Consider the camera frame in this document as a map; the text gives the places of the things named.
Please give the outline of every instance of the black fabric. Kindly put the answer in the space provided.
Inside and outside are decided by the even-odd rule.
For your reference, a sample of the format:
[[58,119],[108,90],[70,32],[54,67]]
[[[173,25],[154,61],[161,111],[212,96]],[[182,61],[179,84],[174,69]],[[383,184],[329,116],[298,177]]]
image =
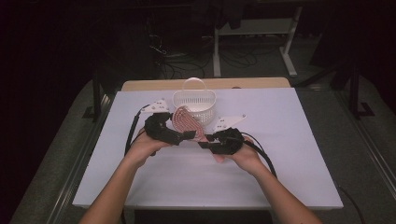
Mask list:
[[272,224],[268,211],[245,210],[136,210],[135,224]]
[[191,7],[192,20],[204,25],[214,23],[221,29],[229,23],[231,29],[241,26],[245,6],[253,6],[255,0],[196,0]]

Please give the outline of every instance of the white table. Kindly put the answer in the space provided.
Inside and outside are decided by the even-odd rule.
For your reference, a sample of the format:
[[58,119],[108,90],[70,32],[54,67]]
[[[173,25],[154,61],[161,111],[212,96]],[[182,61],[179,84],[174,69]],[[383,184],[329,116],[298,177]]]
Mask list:
[[[123,157],[134,115],[143,105],[175,91],[119,92],[73,201],[89,206]],[[262,144],[280,182],[311,209],[342,208],[338,192],[295,89],[215,90],[217,116],[247,115],[234,127]],[[141,114],[136,131],[149,114]],[[211,130],[216,120],[207,127]],[[125,203],[153,209],[269,209],[256,180],[233,161],[216,163],[196,143],[163,148],[139,169]]]

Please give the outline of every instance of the plastic basket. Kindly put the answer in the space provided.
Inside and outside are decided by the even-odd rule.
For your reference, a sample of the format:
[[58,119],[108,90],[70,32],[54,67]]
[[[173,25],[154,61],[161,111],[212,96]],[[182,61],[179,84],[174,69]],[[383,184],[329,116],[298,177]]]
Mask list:
[[[192,81],[199,81],[203,84],[202,90],[185,90],[186,84]],[[208,90],[206,84],[197,77],[191,77],[184,81],[182,90],[176,91],[173,96],[173,103],[176,108],[186,106],[191,115],[202,125],[206,126],[215,117],[214,105],[216,94]]]

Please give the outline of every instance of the dark background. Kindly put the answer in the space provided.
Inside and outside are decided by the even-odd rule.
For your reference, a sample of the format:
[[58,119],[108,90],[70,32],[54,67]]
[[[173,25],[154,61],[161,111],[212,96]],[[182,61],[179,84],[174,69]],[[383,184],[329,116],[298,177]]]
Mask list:
[[[109,94],[125,80],[153,79],[159,74],[158,55],[149,49],[144,25],[148,11],[86,10],[106,6],[107,1],[92,2],[0,3],[1,223],[12,217],[70,105],[92,74],[98,74]],[[114,1],[113,6],[133,2]],[[328,2],[305,7],[299,23],[297,33],[302,35],[325,30],[312,63],[328,67],[341,56],[351,55],[361,74],[373,81],[396,111],[394,4],[385,0]],[[189,40],[182,46],[193,46],[205,29],[191,32],[190,23],[177,19],[189,14],[188,7],[162,11],[151,28],[169,43]]]

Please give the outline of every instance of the gray floor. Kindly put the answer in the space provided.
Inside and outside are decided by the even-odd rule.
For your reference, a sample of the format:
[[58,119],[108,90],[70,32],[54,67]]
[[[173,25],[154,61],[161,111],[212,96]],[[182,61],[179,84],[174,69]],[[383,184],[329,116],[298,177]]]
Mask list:
[[[262,40],[264,41],[259,44],[254,38],[223,40],[220,48],[223,55],[220,61],[222,76],[288,77],[277,50],[283,37],[272,36],[261,38],[260,41]],[[234,41],[242,42],[244,46],[238,47]],[[297,37],[293,42],[290,57],[299,75],[297,78],[289,78],[291,84],[299,83],[321,71],[321,68],[309,65],[317,43],[318,37]],[[255,57],[250,54],[247,56],[252,48],[255,49]],[[224,56],[234,57],[239,63],[227,61]],[[174,63],[177,60],[172,60],[169,60],[173,62],[171,64],[177,65]],[[184,69],[177,69],[174,73],[167,67],[163,77],[213,77],[210,54],[196,63],[205,67],[201,69],[195,65],[188,67],[188,64],[179,63],[177,66],[183,66]],[[384,105],[375,87],[362,78],[360,102],[368,103],[375,116],[353,119],[346,107],[348,89],[332,91],[329,88],[331,78],[332,76],[327,76],[309,88],[297,89],[322,156],[334,182],[355,200],[366,223],[394,223],[395,197],[386,181],[391,173],[384,175],[381,165],[383,167],[385,164],[391,171],[396,171],[396,118]],[[84,148],[87,147],[90,152],[94,145],[90,139],[98,134],[98,127],[92,119],[82,118],[88,106],[92,106],[91,82],[87,83],[71,106],[12,223],[77,223],[84,213],[84,209],[71,205],[71,202],[89,160],[89,153],[83,153]],[[386,163],[377,162],[381,159],[378,155]],[[340,196],[345,205],[343,209],[317,211],[318,216],[324,223],[361,223],[352,202],[341,191]],[[128,212],[127,219],[128,223],[133,223],[133,213]]]

